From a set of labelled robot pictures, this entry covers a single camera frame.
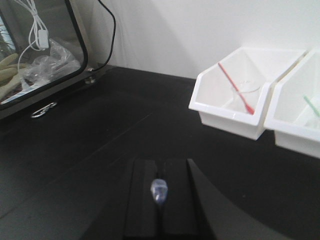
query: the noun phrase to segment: clear crystal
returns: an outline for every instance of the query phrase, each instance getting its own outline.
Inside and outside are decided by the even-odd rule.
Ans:
[[[156,204],[164,204],[168,194],[168,186],[165,180],[159,178],[153,180],[150,191]]]

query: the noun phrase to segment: white storage tray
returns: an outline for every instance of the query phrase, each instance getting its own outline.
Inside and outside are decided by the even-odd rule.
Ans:
[[[274,130],[276,145],[320,158],[320,128],[306,126],[316,115],[304,96],[320,107],[320,48],[276,85],[264,123]]]
[[[265,130],[265,115],[275,83],[304,53],[303,49],[240,47],[220,61],[236,85],[252,81],[260,85],[253,115],[247,113],[244,105],[230,107],[233,88],[218,64],[198,75],[189,108],[199,112],[204,125],[256,140]]]

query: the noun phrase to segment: black table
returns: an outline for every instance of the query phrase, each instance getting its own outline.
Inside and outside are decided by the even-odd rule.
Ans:
[[[193,159],[261,223],[320,239],[320,161],[201,124],[194,79],[115,67],[45,116],[0,122],[0,239],[79,239],[134,159]]]

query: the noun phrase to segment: red spoon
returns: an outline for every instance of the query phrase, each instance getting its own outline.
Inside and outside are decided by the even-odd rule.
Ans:
[[[255,109],[250,106],[246,99],[244,98],[244,96],[241,94],[241,92],[239,91],[239,88],[235,85],[234,81],[232,81],[231,77],[229,76],[229,74],[227,73],[227,71],[225,70],[225,68],[221,65],[220,62],[218,62],[219,67],[221,68],[221,70],[223,71],[224,75],[228,78],[228,80],[230,81],[230,83],[232,84],[232,86],[234,87],[234,89],[236,90],[236,92],[238,93],[239,97],[241,98],[242,102],[244,103],[244,106],[246,108],[246,110],[248,111],[248,113],[250,113],[251,115],[253,115],[255,113]]]

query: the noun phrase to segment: metal handle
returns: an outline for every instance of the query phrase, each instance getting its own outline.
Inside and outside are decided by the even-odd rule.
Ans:
[[[46,114],[50,109],[52,109],[56,105],[57,105],[57,102],[52,102],[52,103],[48,104],[47,106],[32,113],[31,118],[32,119],[40,118],[42,115]]]

